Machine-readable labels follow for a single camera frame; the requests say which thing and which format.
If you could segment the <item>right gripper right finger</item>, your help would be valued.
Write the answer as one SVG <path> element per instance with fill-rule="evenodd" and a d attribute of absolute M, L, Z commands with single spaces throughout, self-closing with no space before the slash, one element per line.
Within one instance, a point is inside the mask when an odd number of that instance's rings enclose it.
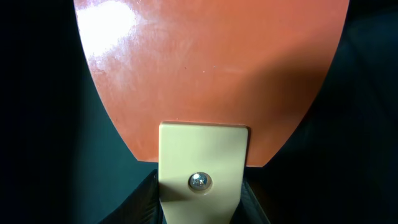
<path fill-rule="evenodd" d="M 231 219 L 231 224 L 270 224 L 246 178 L 242 182 L 241 198 Z"/>

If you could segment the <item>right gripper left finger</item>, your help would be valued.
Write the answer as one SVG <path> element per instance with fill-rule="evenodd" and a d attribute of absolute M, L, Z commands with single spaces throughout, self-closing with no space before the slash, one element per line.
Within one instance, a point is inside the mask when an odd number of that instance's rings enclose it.
<path fill-rule="evenodd" d="M 99 224 L 161 224 L 158 171 L 154 169 L 114 211 Z"/>

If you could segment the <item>dark green gift box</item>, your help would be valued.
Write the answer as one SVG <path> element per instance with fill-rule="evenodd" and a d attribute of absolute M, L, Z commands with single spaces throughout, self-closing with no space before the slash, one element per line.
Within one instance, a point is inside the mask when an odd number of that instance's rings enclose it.
<path fill-rule="evenodd" d="M 155 168 L 95 90 L 71 1 L 1 3 L 1 222 L 98 223 Z M 307 115 L 250 169 L 272 223 L 397 222 L 397 2 L 351 1 Z"/>

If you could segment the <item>orange scraper wooden handle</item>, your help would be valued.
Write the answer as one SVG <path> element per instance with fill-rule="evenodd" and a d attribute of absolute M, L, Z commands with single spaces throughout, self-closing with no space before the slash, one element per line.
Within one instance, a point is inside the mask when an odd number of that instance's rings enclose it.
<path fill-rule="evenodd" d="M 162 223 L 231 223 L 248 181 L 245 168 L 277 154 L 318 94 L 349 6 L 347 0 L 73 4 L 107 114 L 134 157 L 158 165 Z"/>

